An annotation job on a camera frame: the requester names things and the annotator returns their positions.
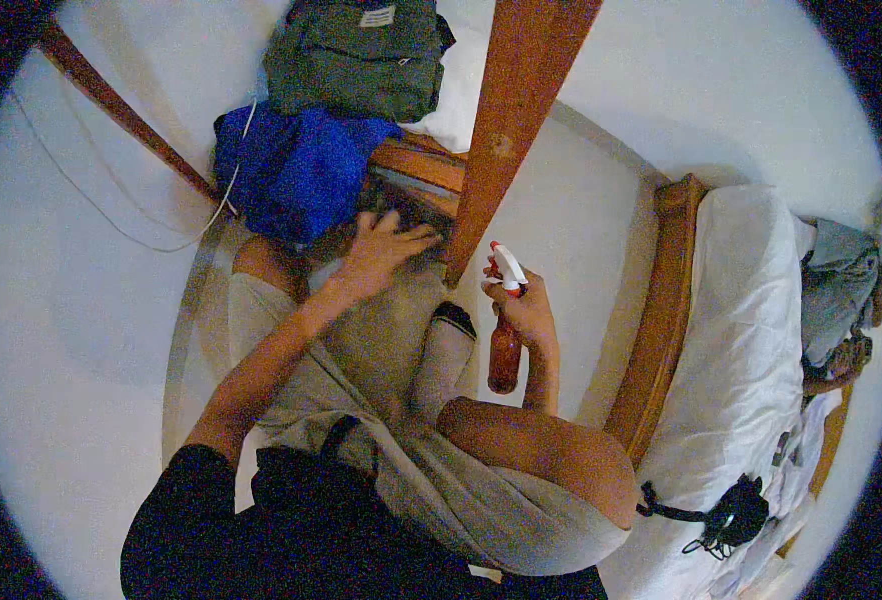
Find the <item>wooden headboard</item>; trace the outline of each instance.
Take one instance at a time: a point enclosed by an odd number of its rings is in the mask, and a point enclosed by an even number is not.
[[[709,191],[686,174],[655,195],[658,244],[647,300],[627,371],[604,423],[604,431],[624,446],[635,469],[654,435],[684,345],[697,208]]]

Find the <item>white cord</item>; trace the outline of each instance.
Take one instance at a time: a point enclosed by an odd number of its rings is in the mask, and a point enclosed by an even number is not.
[[[24,104],[21,103],[20,98],[17,96],[17,93],[14,90],[12,90],[12,95],[14,96],[14,100],[15,100],[15,104],[17,104],[17,108],[20,110],[21,114],[24,115],[24,120],[27,121],[28,128],[31,130],[31,133],[34,135],[34,137],[38,140],[40,147],[44,150],[44,153],[47,154],[47,156],[50,158],[51,162],[54,163],[54,166],[58,170],[58,172],[61,173],[61,175],[74,187],[74,189],[76,189],[78,191],[79,194],[81,194],[84,197],[85,200],[87,200],[99,213],[101,213],[101,216],[103,216],[108,221],[108,223],[111,224],[111,227],[113,227],[119,234],[128,238],[132,242],[135,242],[135,244],[137,244],[139,246],[144,246],[148,250],[153,250],[157,253],[171,254],[171,253],[180,252],[180,251],[184,250],[185,248],[187,248],[188,246],[193,245],[195,242],[200,240],[202,237],[204,237],[204,234],[207,233],[207,230],[209,230],[210,227],[212,225],[214,225],[214,222],[217,221],[217,218],[219,216],[221,216],[221,211],[224,210],[224,206],[228,203],[228,197],[231,196],[231,188],[233,188],[233,186],[234,186],[234,180],[237,179],[237,172],[241,168],[240,158],[237,161],[237,165],[234,167],[234,174],[231,175],[231,182],[228,184],[228,189],[226,189],[224,192],[224,198],[221,199],[221,205],[219,205],[217,210],[214,211],[214,216],[212,216],[210,218],[210,221],[207,222],[207,224],[204,226],[204,228],[201,229],[201,231],[197,235],[195,235],[193,238],[191,238],[191,240],[189,242],[187,242],[181,246],[177,246],[177,247],[155,247],[155,246],[151,246],[150,244],[147,244],[145,242],[140,241],[139,239],[135,238],[133,235],[124,231],[120,226],[117,225],[116,222],[113,222],[111,220],[111,217],[108,216],[108,213],[106,213],[102,208],[100,208],[98,206],[97,202],[95,202],[93,199],[91,199],[89,196],[87,196],[85,191],[83,189],[81,189],[80,186],[78,186],[76,183],[74,183],[74,179],[72,179],[71,176],[63,170],[63,168],[61,167],[61,164],[58,162],[58,160],[56,158],[54,158],[54,154],[50,151],[50,149],[47,147],[47,144],[45,144],[44,140],[40,137],[38,130],[34,127],[34,123],[31,121],[31,117],[29,117],[27,115],[27,112],[24,109]],[[247,123],[244,124],[244,132],[241,135],[241,139],[244,139],[248,134],[248,128],[251,126],[251,121],[254,119],[256,107],[257,107],[257,99],[255,98],[255,101],[251,104],[251,114],[248,115],[248,121],[247,121]]]
[[[141,215],[160,227],[165,228],[169,232],[173,232],[174,234],[180,235],[191,235],[190,231],[182,231],[180,229],[171,227],[166,222],[161,221],[160,219],[155,219],[154,216],[144,209],[137,201],[135,201],[134,197],[131,194],[131,191],[128,189],[128,186],[124,185],[124,182],[121,180],[116,173],[114,173],[113,167],[111,167],[111,163],[107,162],[104,158],[104,153],[101,152],[100,147],[97,145],[97,142],[94,141],[94,134],[91,133],[90,128],[88,128],[87,123],[85,122],[84,117],[78,112],[77,107],[74,106],[74,102],[71,100],[70,92],[73,91],[74,88],[68,82],[66,77],[61,78],[61,96],[64,99],[64,103],[67,105],[67,108],[71,111],[71,115],[74,116],[74,120],[77,121],[78,127],[81,128],[81,135],[85,138],[87,142],[87,147],[94,153],[94,156],[97,158],[97,161],[101,163],[101,166],[104,167],[105,171],[108,172],[108,176],[111,178],[111,181],[114,182],[114,185],[117,186],[117,189],[120,190],[121,195],[127,199],[131,206],[134,207],[137,212],[141,213]]]

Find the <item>backpack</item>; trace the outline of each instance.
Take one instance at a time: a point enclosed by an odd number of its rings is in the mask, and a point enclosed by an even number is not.
[[[453,43],[433,0],[298,0],[264,55],[268,102],[284,115],[417,122],[437,107]]]
[[[767,521],[767,500],[760,496],[760,488],[760,477],[752,481],[743,473],[714,508],[703,513],[664,506],[658,502],[654,486],[648,481],[640,487],[647,506],[639,504],[637,510],[644,517],[656,514],[679,522],[704,523],[704,533],[688,543],[681,553],[688,554],[700,546],[722,561],[731,556],[732,548],[754,539]]]

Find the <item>red spray bottle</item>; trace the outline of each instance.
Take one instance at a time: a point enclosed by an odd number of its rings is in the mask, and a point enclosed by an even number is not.
[[[520,298],[527,291],[527,278],[518,260],[502,244],[491,242],[490,277],[500,276],[504,291]],[[491,334],[491,362],[488,367],[488,387],[496,394],[509,394],[518,386],[520,367],[520,338],[504,313],[497,315],[497,327]]]

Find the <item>backpack label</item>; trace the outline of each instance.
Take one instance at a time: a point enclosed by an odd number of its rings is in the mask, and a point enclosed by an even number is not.
[[[384,27],[385,25],[391,25],[394,23],[394,11],[397,9],[397,6],[392,4],[391,6],[386,6],[384,8],[378,8],[377,10],[365,10],[364,14],[361,16],[361,22],[358,23],[358,27]]]

